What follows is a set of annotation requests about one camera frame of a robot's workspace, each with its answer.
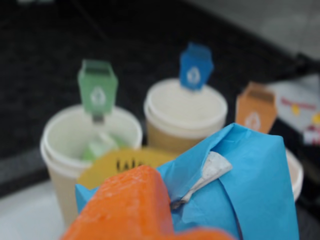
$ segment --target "yellow sticker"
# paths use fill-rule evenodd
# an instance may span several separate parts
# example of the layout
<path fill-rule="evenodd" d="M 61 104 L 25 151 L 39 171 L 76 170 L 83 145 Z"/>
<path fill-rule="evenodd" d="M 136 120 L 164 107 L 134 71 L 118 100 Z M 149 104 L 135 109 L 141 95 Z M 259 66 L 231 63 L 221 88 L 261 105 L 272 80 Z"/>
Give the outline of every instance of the yellow sticker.
<path fill-rule="evenodd" d="M 300 107 L 298 105 L 293 104 L 292 107 L 291 107 L 291 110 L 292 110 L 292 113 L 295 116 L 299 116 L 300 115 Z"/>
<path fill-rule="evenodd" d="M 91 168 L 82 173 L 77 179 L 77 182 L 87 189 L 93 189 L 100 186 L 106 178 L 126 170 L 140 165 L 149 165 L 156 168 L 176 157 L 176 154 L 148 147 L 137 150 L 123 148 L 121 150 L 109 152 L 105 156 L 97 159 Z"/>
<path fill-rule="evenodd" d="M 315 115 L 313 115 L 312 117 L 312 123 L 314 125 L 319 125 L 320 124 L 320 112 L 316 113 Z"/>

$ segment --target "green tag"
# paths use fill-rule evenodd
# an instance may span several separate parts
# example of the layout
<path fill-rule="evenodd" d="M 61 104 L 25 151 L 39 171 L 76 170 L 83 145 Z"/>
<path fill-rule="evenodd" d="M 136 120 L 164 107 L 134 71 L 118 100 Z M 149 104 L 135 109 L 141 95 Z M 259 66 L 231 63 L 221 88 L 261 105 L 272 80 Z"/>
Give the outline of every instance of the green tag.
<path fill-rule="evenodd" d="M 82 105 L 87 113 L 99 116 L 112 111 L 118 79 L 109 62 L 83 60 L 78 83 Z"/>

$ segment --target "white cup lid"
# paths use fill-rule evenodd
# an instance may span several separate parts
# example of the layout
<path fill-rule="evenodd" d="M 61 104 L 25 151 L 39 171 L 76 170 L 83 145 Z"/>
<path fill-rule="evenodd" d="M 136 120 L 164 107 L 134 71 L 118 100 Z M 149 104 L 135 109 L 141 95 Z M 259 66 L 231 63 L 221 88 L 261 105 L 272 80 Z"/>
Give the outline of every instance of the white cup lid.
<path fill-rule="evenodd" d="M 190 91 L 177 78 L 161 81 L 148 91 L 147 105 L 160 120 L 186 129 L 202 129 L 221 121 L 228 111 L 225 98 L 205 85 Z"/>

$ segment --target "blue paper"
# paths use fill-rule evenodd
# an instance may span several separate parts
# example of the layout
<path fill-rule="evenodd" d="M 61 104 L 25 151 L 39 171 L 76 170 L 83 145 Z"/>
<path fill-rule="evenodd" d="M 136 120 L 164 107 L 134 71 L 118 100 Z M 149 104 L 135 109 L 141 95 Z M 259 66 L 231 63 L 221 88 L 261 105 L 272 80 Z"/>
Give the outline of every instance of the blue paper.
<path fill-rule="evenodd" d="M 180 57 L 180 83 L 190 90 L 200 90 L 214 70 L 210 49 L 190 43 Z"/>
<path fill-rule="evenodd" d="M 158 167 L 172 202 L 200 178 L 209 151 L 233 169 L 172 211 L 177 232 L 221 228 L 244 240 L 299 240 L 296 207 L 282 137 L 231 124 Z"/>
<path fill-rule="evenodd" d="M 75 200 L 76 200 L 76 206 L 78 210 L 78 214 L 81 213 L 82 209 L 87 205 L 87 202 L 92 198 L 92 196 L 96 193 L 98 190 L 98 187 L 88 190 L 81 184 L 75 185 Z"/>

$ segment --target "black surface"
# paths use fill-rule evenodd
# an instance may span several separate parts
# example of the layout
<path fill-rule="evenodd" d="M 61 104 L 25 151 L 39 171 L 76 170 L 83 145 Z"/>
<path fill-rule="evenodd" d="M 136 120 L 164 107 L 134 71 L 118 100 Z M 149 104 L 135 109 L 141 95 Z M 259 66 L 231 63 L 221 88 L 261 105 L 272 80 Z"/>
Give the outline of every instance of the black surface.
<path fill-rule="evenodd" d="M 236 96 L 249 81 L 292 77 L 297 66 L 298 74 L 307 72 L 305 60 L 179 1 L 108 1 L 105 11 L 91 11 L 99 28 L 73 2 L 20 8 L 0 1 L 0 195 L 48 177 L 35 148 L 47 120 L 80 102 L 76 77 L 83 58 L 112 62 L 119 79 L 117 105 L 141 122 L 148 88 L 178 76 L 180 53 L 189 41 L 212 49 L 215 71 L 208 83 L 228 102 L 227 124 L 234 121 Z M 282 122 L 277 120 L 271 133 L 305 156 L 299 135 Z M 303 216 L 299 222 L 309 218 Z"/>

